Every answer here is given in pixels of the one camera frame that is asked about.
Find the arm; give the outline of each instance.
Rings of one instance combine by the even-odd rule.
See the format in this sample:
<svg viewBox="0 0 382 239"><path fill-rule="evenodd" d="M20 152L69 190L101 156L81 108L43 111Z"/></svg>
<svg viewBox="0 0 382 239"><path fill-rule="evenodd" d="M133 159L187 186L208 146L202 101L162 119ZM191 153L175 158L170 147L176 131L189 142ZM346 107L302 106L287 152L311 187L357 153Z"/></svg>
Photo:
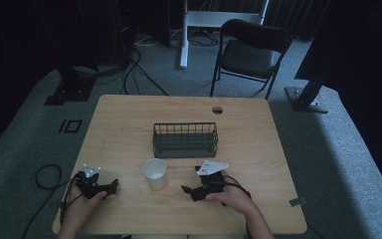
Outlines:
<svg viewBox="0 0 382 239"><path fill-rule="evenodd" d="M222 171L225 181L236 183ZM240 188L235 186L225 186L223 192L211 193L206 196L206 200L220 201L242 213L247 221L248 229L254 239L274 238L265 217L254 201Z"/></svg>
<svg viewBox="0 0 382 239"><path fill-rule="evenodd" d="M64 222L58 233L58 239L75 239L80 229L87 222L98 203L107 195L105 191L98 193L92 199L86 199L74 183L70 190L70 200Z"/></svg>

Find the black curtain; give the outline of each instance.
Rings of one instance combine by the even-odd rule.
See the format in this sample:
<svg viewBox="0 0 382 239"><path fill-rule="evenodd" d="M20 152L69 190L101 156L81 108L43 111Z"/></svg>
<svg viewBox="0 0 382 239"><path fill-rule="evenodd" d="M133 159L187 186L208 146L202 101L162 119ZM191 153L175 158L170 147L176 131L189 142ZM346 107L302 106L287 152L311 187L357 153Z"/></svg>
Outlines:
<svg viewBox="0 0 382 239"><path fill-rule="evenodd" d="M382 1L336 0L295 77L339 92L382 173Z"/></svg>

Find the black chair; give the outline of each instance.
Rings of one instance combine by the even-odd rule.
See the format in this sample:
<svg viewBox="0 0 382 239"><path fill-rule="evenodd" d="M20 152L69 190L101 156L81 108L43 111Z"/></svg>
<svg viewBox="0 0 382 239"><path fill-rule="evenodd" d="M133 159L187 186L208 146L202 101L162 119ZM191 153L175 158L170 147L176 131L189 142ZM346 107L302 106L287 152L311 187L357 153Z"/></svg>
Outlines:
<svg viewBox="0 0 382 239"><path fill-rule="evenodd" d="M223 49L224 36L233 37ZM284 29L232 19L223 24L220 32L219 52L213 75L210 97L216 81L227 74L264 83L270 83L266 100L272 90L282 58L292 42L291 34Z"/></svg>

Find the white desk leg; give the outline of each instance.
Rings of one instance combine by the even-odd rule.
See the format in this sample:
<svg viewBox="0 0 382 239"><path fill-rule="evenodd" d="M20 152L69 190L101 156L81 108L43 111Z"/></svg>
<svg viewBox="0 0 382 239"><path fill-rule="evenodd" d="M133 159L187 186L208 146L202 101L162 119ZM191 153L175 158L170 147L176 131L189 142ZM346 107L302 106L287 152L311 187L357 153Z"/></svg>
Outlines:
<svg viewBox="0 0 382 239"><path fill-rule="evenodd" d="M181 52L181 69L186 69L188 65L188 23L187 23L187 14L188 14L188 0L184 0L184 27L183 27L183 37L182 37L182 52Z"/></svg>

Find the wooden table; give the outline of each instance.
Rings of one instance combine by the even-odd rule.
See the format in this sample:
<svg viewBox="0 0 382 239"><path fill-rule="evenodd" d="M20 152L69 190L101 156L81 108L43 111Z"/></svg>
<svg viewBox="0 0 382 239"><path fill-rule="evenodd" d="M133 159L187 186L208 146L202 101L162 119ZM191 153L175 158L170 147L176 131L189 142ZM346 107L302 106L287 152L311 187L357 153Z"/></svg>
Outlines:
<svg viewBox="0 0 382 239"><path fill-rule="evenodd" d="M213 107L221 107L216 115ZM142 166L154 157L155 122L217 125L216 157L166 158L167 185L151 190ZM84 227L87 234L245 234L245 220L230 207L192 201L181 185L200 186L194 166L228 162L226 170L251 192L276 234L303 233L305 220L267 101L241 98L102 96L73 175L83 164L101 167L99 184L119 178L118 193L102 201ZM58 232L59 215L54 223Z"/></svg>

